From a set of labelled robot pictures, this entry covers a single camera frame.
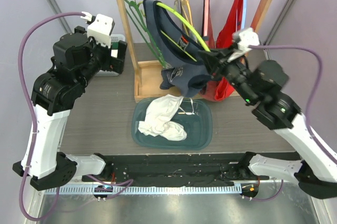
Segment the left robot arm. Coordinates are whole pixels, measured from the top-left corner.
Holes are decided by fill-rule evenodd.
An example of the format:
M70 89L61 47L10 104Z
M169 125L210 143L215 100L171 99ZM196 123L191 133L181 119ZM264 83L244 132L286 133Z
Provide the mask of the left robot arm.
M84 181L111 179L113 165L99 153L74 156L60 151L65 126L76 99L101 70L110 70L111 49L77 26L53 45L52 67L33 85L31 101L37 132L28 169L31 186L47 190L66 185L75 177Z

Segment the navy blue tank top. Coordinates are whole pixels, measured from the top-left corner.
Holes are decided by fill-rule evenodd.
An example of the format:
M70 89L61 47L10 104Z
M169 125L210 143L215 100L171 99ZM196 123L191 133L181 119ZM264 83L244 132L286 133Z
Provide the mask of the navy blue tank top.
M163 81L160 89L175 86L182 96L192 98L211 79L198 55L203 48L184 33L158 3L155 0L143 1L147 29L166 62L161 71Z

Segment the white tank top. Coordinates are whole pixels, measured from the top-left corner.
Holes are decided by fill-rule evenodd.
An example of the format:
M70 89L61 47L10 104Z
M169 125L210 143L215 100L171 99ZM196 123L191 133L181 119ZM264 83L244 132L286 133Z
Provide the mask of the white tank top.
M138 130L146 136L161 136L169 141L185 140L184 127L172 121L178 110L187 116L195 114L194 108L186 111L181 107L183 99L183 96L166 95L153 100L146 110L145 119L138 123Z

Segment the lime green hanger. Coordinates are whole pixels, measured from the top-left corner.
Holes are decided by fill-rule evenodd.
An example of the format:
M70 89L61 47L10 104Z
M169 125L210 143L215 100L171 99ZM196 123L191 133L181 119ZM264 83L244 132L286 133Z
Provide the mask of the lime green hanger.
M171 8L164 3L157 3L157 6L173 14L181 22L183 33L195 40L205 51L210 52L209 46L193 25L193 17L189 0L175 0L175 8Z

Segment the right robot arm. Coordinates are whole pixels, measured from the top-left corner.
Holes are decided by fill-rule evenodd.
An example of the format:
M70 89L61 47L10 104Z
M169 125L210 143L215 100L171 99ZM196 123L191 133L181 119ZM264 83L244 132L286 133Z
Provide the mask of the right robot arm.
M243 179L253 176L279 178L298 185L316 199L336 197L336 153L307 125L300 107L282 92L289 77L274 60L264 60L250 71L240 58L231 60L234 50L198 52L212 77L224 77L246 105L254 106L256 119L285 139L301 156L300 160L282 160L246 152L237 164Z

